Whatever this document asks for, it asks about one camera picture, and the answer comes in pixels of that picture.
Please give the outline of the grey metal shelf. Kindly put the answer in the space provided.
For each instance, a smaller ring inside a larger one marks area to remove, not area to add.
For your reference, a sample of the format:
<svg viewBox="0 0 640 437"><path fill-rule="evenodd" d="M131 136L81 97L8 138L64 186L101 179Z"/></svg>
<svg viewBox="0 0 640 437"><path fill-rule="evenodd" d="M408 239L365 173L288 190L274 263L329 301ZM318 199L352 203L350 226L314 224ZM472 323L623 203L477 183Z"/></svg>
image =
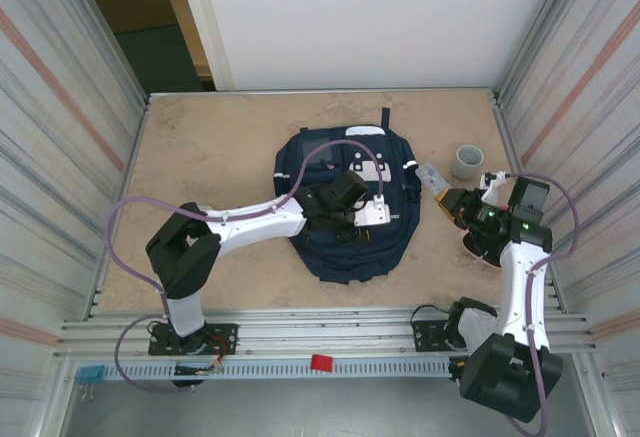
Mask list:
<svg viewBox="0 0 640 437"><path fill-rule="evenodd" d="M207 382L155 395L124 383L74 398L63 437L521 437L445 379Z"/></svg>

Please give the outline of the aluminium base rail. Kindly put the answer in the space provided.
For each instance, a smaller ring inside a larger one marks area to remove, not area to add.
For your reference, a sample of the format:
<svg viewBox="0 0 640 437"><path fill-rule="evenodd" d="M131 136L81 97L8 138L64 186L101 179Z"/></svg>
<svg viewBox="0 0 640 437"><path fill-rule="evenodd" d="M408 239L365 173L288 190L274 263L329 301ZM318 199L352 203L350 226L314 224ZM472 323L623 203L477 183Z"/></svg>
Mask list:
<svg viewBox="0 0 640 437"><path fill-rule="evenodd" d="M208 312L205 319L239 326L238 358L388 357L415 352L409 323L412 312L406 306L227 309ZM53 357L57 361L110 359L122 330L141 316L140 312L103 312L83 322L65 322Z"/></svg>

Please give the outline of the grey cup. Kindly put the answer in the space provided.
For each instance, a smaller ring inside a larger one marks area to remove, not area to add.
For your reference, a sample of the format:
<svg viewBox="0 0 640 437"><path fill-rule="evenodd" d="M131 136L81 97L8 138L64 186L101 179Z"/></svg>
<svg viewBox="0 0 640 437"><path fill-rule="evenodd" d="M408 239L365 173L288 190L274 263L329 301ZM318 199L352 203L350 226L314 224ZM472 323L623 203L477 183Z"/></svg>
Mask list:
<svg viewBox="0 0 640 437"><path fill-rule="evenodd" d="M479 147L461 145L455 152L450 171L455 178L470 181L478 174L483 162L484 153Z"/></svg>

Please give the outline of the black power connector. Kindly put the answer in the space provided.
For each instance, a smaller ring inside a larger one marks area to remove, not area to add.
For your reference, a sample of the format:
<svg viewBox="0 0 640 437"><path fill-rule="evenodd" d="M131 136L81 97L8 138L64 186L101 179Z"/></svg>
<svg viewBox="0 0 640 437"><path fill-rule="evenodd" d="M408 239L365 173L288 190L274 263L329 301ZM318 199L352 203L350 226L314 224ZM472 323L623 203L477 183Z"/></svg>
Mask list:
<svg viewBox="0 0 640 437"><path fill-rule="evenodd" d="M452 357L449 359L450 380L453 381L458 388L462 385L462 376L466 368L468 357Z"/></svg>

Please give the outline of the blue clip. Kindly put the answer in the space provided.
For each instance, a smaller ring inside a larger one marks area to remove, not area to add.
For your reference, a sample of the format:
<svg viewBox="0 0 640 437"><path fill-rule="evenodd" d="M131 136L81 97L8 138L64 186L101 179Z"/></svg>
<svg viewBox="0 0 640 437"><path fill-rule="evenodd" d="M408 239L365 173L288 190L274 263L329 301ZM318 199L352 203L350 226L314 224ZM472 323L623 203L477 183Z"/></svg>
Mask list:
<svg viewBox="0 0 640 437"><path fill-rule="evenodd" d="M102 382L104 376L104 365L89 365L79 367L74 375L74 380L80 385L96 384Z"/></svg>

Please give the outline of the navy blue backpack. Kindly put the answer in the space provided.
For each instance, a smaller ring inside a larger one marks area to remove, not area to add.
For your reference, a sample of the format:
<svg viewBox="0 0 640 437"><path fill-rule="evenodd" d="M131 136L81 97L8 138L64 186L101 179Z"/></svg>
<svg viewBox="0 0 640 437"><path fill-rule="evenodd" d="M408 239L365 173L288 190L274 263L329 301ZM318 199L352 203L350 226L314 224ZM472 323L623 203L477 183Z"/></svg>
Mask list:
<svg viewBox="0 0 640 437"><path fill-rule="evenodd" d="M307 269L323 282L347 285L389 273L401 261L420 220L421 183L409 142L389 128L390 110L382 110L379 125L302 128L276 154L274 190L289 193L303 173L301 185L331 182L342 172L354 171L369 186L367 199L382 195L391 213L386 225L366 227L371 242L357 246L340 243L336 231L310 232L303 228L289 239Z"/></svg>

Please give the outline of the aluminium frame post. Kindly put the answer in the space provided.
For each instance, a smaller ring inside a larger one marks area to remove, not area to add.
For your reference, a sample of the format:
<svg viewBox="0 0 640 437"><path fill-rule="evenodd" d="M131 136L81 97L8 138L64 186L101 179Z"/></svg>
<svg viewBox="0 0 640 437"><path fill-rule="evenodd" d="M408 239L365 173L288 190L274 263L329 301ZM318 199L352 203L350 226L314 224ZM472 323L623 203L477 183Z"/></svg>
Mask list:
<svg viewBox="0 0 640 437"><path fill-rule="evenodd" d="M139 79L136 77L129 61L121 49L115 35L95 0L70 0L80 21L88 31L90 40L109 68L121 90L134 106L144 111L148 98Z"/></svg>
<svg viewBox="0 0 640 437"><path fill-rule="evenodd" d="M500 84L493 89L494 101L499 107L503 107L505 103L512 98L516 88L524 78L527 69L539 53L543 41L554 25L555 19L566 6L566 1L567 0L543 1L509 69L506 71Z"/></svg>

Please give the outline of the clear pen packet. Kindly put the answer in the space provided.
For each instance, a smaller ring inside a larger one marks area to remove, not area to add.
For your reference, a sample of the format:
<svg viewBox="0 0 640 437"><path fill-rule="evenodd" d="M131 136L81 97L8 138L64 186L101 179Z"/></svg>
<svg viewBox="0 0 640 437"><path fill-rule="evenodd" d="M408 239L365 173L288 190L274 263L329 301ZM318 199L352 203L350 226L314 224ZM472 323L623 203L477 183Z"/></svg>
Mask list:
<svg viewBox="0 0 640 437"><path fill-rule="evenodd" d="M448 182L431 163L420 165L415 174L434 196L449 188Z"/></svg>

